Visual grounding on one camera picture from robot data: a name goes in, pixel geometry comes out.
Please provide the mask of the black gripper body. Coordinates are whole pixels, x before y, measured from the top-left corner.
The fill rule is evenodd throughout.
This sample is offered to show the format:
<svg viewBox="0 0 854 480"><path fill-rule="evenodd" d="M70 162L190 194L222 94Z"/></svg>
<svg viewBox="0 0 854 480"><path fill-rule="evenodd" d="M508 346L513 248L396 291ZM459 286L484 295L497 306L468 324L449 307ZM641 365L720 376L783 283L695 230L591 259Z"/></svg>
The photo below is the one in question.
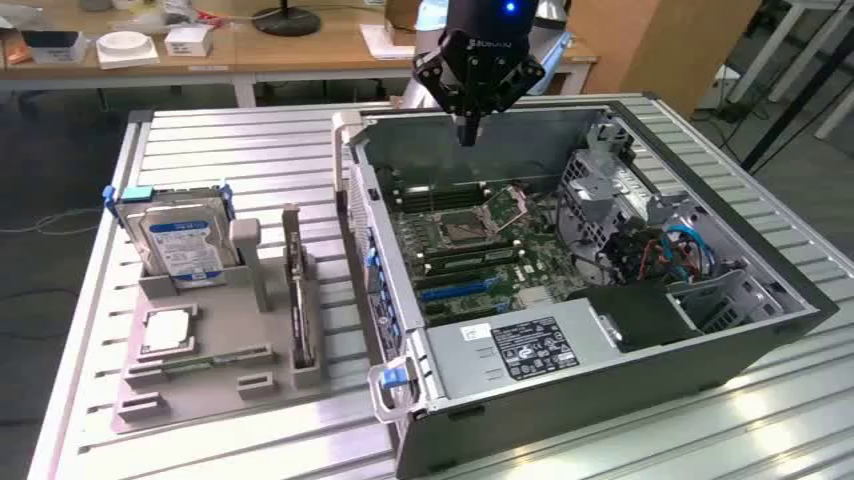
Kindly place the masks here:
<svg viewBox="0 0 854 480"><path fill-rule="evenodd" d="M460 0L448 3L441 37L469 37L472 57L516 58L529 55L535 1Z"/></svg>

